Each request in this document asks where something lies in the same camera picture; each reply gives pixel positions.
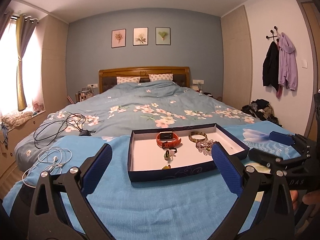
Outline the right hand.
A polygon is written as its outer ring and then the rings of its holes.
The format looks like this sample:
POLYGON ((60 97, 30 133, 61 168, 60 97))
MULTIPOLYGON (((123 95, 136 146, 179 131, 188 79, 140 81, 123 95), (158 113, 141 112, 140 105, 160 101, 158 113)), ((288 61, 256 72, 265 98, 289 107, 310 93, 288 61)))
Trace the right hand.
MULTIPOLYGON (((298 197, 299 193, 297 190, 291 190, 290 191, 291 200, 292 200, 292 206, 293 210, 296 211, 298 209, 298 197)), ((302 202, 306 205, 315 205, 319 204, 320 202, 320 191, 312 191, 307 193, 302 197, 302 202)))

